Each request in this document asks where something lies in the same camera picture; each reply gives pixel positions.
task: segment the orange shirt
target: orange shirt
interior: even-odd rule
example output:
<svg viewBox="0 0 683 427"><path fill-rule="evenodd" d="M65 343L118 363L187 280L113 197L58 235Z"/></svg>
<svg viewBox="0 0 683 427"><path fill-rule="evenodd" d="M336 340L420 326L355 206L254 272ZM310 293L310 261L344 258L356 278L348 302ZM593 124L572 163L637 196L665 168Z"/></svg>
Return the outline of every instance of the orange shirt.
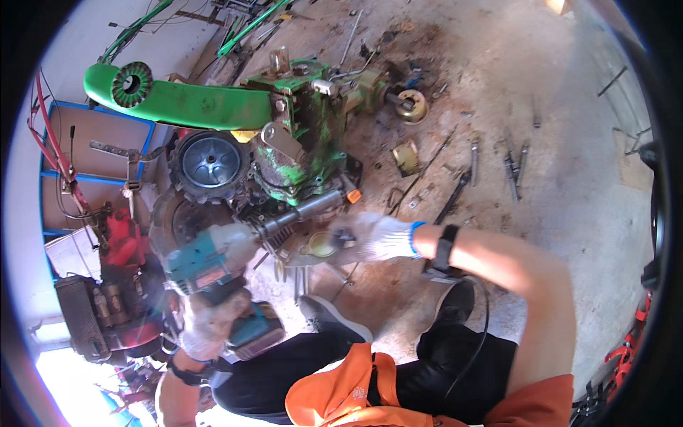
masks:
<svg viewBox="0 0 683 427"><path fill-rule="evenodd" d="M373 367L383 406L371 407L367 389ZM572 375L529 385L500 401L484 418L487 427L567 426L572 410ZM373 354L369 343L353 344L334 370L297 381L287 393L285 408L302 427L465 427L452 418L402 408L396 397L396 365L391 356Z"/></svg>

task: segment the nut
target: nut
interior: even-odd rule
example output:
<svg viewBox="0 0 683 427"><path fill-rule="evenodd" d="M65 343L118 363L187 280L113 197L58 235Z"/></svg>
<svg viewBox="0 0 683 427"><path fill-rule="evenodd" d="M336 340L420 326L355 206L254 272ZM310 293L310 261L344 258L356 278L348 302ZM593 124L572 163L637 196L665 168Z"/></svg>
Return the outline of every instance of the nut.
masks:
<svg viewBox="0 0 683 427"><path fill-rule="evenodd" d="M287 108L287 103L284 100L279 99L279 100L275 101L275 109L278 110L279 112L282 113L283 111L285 111L286 108Z"/></svg>

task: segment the hand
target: hand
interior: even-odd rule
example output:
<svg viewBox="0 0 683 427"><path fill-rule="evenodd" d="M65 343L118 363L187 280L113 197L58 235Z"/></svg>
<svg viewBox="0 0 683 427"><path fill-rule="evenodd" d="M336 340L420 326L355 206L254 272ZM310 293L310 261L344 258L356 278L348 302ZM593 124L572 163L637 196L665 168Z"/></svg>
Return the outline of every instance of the hand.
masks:
<svg viewBox="0 0 683 427"><path fill-rule="evenodd" d="M220 305L212 306L201 292L180 297L184 329L180 346L194 360L216 359L230 336L232 325L251 313L251 293L241 288Z"/></svg>
<svg viewBox="0 0 683 427"><path fill-rule="evenodd" d="M335 255L335 264L383 261L398 256L419 258L413 247L413 232L424 223L405 223L377 212L360 212L339 217L330 225L332 234L350 234Z"/></svg>

